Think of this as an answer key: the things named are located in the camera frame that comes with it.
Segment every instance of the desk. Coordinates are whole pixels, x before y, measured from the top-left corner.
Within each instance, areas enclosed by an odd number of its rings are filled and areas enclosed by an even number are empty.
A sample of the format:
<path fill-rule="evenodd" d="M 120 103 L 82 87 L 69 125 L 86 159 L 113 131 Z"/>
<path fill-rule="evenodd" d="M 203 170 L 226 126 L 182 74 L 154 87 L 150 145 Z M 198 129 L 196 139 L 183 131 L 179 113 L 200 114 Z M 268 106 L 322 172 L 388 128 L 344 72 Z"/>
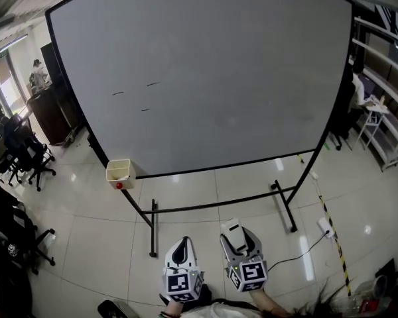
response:
<path fill-rule="evenodd" d="M 358 137 L 357 137 L 357 140 L 355 141 L 354 145 L 352 145 L 352 149 L 354 149 L 358 140 L 361 138 L 361 135 L 363 134 L 365 128 L 367 126 L 374 127 L 374 130 L 371 133 L 371 136 L 368 138 L 367 144 L 364 145 L 364 148 L 367 148 L 369 146 L 371 139 L 373 138 L 374 134 L 376 133 L 377 129 L 379 128 L 379 125 L 382 122 L 384 115 L 389 113 L 387 107 L 384 105 L 381 106 L 379 104 L 379 100 L 377 100 L 377 98 L 374 97 L 373 95 L 371 96 L 371 100 L 375 102 L 375 105 L 366 106 L 366 109 L 369 111 L 369 114 L 367 116 L 367 119 L 364 122 L 364 125 L 363 125 Z"/>

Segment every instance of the metal stand leg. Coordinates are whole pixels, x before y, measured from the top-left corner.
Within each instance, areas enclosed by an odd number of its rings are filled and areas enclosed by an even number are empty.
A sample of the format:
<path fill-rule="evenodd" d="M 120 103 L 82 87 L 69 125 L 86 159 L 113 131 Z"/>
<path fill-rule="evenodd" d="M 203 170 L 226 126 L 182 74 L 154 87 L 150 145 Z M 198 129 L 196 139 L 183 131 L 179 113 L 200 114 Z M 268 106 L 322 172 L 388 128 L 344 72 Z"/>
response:
<path fill-rule="evenodd" d="M 278 191 L 281 191 L 281 187 L 280 184 L 277 180 L 274 181 L 274 184 L 271 185 L 272 189 L 277 188 Z M 280 193 L 281 199 L 283 201 L 283 204 L 285 205 L 286 211 L 287 211 L 287 215 L 289 216 L 289 219 L 291 220 L 292 223 L 292 228 L 291 228 L 291 232 L 297 232 L 298 228 L 297 228 L 297 224 L 295 224 L 295 220 L 293 219 L 292 213 L 291 213 L 291 209 L 289 209 L 289 203 L 286 201 L 285 195 L 283 194 L 283 192 Z"/>
<path fill-rule="evenodd" d="M 368 114 L 368 116 L 367 116 L 367 118 L 365 119 L 363 128 L 361 129 L 360 133 L 358 133 L 358 137 L 357 137 L 357 140 L 355 141 L 354 145 L 352 145 L 352 150 L 353 150 L 354 147 L 356 146 L 357 142 L 360 140 L 361 135 L 363 134 L 364 129 L 365 129 L 365 127 L 367 126 L 367 123 L 368 123 L 368 121 L 369 121 L 369 119 L 370 119 L 372 113 L 373 113 L 373 112 L 370 111 L 369 114 Z"/>
<path fill-rule="evenodd" d="M 155 209 L 157 209 L 158 205 L 155 203 L 155 200 L 152 199 L 152 211 L 154 211 Z M 152 226 L 151 226 L 151 253 L 149 253 L 149 256 L 151 256 L 152 258 L 157 258 L 158 254 L 155 252 L 155 214 L 152 213 Z"/>

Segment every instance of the black office chair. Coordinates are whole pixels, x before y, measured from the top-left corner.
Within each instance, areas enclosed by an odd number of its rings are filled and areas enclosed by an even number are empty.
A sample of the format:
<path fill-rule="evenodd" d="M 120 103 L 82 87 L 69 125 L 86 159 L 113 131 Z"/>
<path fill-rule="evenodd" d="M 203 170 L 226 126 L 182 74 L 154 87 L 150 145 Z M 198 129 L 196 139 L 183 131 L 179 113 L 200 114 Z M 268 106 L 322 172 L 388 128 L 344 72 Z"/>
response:
<path fill-rule="evenodd" d="M 17 175 L 18 171 L 28 172 L 34 169 L 34 173 L 28 179 L 28 183 L 32 184 L 32 179 L 37 176 L 37 191 L 41 191 L 41 174 L 43 172 L 52 172 L 53 176 L 56 175 L 56 171 L 46 167 L 50 161 L 55 161 L 55 158 L 50 149 L 47 148 L 47 145 L 38 141 L 34 135 L 29 118 L 22 119 L 18 115 L 13 115 L 5 125 L 4 138 L 9 154 L 17 158 L 14 164 L 13 176 Z"/>
<path fill-rule="evenodd" d="M 36 237 L 38 227 L 33 224 L 28 215 L 20 208 L 19 201 L 0 187 L 0 246 L 3 252 L 17 264 L 25 264 L 25 255 L 29 254 L 29 264 L 34 274 L 36 258 L 42 256 L 51 266 L 55 265 L 53 258 L 49 258 L 38 248 L 48 233 L 54 234 L 53 229 L 48 229 Z"/>

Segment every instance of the white shelving unit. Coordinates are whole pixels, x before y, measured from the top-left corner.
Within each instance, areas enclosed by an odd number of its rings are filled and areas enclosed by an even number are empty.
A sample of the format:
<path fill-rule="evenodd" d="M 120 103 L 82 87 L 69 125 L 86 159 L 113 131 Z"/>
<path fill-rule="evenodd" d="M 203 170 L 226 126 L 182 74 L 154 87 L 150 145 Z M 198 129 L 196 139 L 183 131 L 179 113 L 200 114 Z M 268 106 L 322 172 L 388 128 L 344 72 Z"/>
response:
<path fill-rule="evenodd" d="M 396 34 L 390 33 L 389 31 L 378 27 L 377 25 L 373 25 L 367 21 L 361 20 L 359 18 L 355 18 L 357 23 L 361 23 L 367 27 L 373 28 L 383 34 L 390 36 L 392 39 L 398 41 L 398 36 Z M 398 69 L 398 63 L 394 62 L 384 54 L 378 52 L 376 49 L 360 42 L 356 39 L 352 39 L 352 42 L 365 48 L 368 52 L 371 52 L 378 58 L 387 62 L 389 65 Z M 364 75 L 366 75 L 371 81 L 377 84 L 380 88 L 382 88 L 386 94 L 391 96 L 398 104 L 398 91 L 388 83 L 383 77 L 374 72 L 368 67 L 365 67 L 363 70 Z M 387 167 L 398 164 L 398 119 L 394 114 L 389 112 L 388 114 L 382 115 L 381 122 L 386 126 L 389 133 L 384 133 L 379 127 L 373 134 L 372 127 L 365 126 L 366 116 L 361 117 L 358 121 L 358 125 L 363 129 L 363 133 L 369 138 L 368 144 L 372 144 L 376 151 L 379 153 L 381 159 L 383 160 L 383 165 L 381 167 L 382 171 L 384 171 Z"/>

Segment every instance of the white panel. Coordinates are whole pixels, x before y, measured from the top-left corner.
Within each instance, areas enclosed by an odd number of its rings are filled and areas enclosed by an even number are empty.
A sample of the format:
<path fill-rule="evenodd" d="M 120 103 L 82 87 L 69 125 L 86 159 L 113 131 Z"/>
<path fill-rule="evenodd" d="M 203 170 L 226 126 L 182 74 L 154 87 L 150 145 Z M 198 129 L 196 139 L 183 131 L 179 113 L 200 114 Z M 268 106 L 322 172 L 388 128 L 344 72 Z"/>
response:
<path fill-rule="evenodd" d="M 137 176 L 316 148 L 351 19 L 346 0 L 72 0 L 50 14 L 95 136 Z"/>

